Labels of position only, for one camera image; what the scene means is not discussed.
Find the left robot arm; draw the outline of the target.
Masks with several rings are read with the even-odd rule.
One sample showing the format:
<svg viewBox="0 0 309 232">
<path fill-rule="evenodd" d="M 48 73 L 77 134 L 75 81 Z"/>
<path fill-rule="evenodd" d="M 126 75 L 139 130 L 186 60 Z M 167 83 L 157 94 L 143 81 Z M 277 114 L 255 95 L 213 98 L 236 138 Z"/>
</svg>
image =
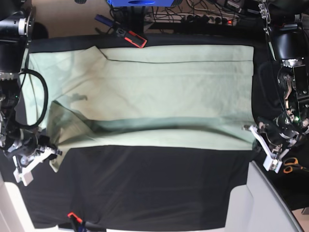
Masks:
<svg viewBox="0 0 309 232">
<path fill-rule="evenodd" d="M 271 121 L 259 120 L 258 133 L 264 150 L 283 157 L 309 133 L 309 39 L 302 15 L 309 10 L 307 0 L 259 1 L 264 31 L 274 61 L 280 69 L 274 78 L 282 112 Z"/>
</svg>

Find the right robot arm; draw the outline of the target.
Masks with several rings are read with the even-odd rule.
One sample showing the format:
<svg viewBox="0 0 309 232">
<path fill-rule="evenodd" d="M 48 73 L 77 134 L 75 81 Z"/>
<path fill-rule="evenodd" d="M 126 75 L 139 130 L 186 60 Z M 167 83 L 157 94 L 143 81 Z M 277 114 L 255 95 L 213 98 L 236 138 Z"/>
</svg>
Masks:
<svg viewBox="0 0 309 232">
<path fill-rule="evenodd" d="M 53 160 L 62 152 L 45 135 L 35 132 L 46 116 L 47 83 L 37 71 L 28 68 L 28 47 L 32 39 L 36 8 L 30 0 L 0 2 L 0 148 L 8 158 L 16 158 L 22 168 L 35 161 Z M 43 87 L 43 108 L 32 125 L 16 121 L 15 108 L 20 100 L 23 83 L 19 76 L 34 76 Z"/>
</svg>

